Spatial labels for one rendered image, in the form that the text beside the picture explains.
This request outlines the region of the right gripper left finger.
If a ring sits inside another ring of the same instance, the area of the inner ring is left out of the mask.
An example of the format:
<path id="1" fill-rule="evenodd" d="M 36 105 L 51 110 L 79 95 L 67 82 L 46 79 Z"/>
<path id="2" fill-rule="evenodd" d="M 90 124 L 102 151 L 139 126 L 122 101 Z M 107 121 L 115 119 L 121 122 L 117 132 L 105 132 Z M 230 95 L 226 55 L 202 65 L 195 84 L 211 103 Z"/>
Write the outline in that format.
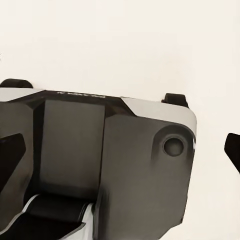
<path id="1" fill-rule="evenodd" d="M 22 133 L 0 138 L 0 192 L 26 153 Z"/>

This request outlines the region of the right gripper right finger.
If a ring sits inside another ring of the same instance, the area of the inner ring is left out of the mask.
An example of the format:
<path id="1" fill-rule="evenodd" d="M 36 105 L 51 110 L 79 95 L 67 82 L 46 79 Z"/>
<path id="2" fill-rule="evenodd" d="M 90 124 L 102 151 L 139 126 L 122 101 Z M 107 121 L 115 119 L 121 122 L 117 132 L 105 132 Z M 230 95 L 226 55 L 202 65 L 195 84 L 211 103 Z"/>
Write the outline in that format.
<path id="1" fill-rule="evenodd" d="M 240 173 L 240 135 L 229 133 L 225 140 L 224 151 Z"/>

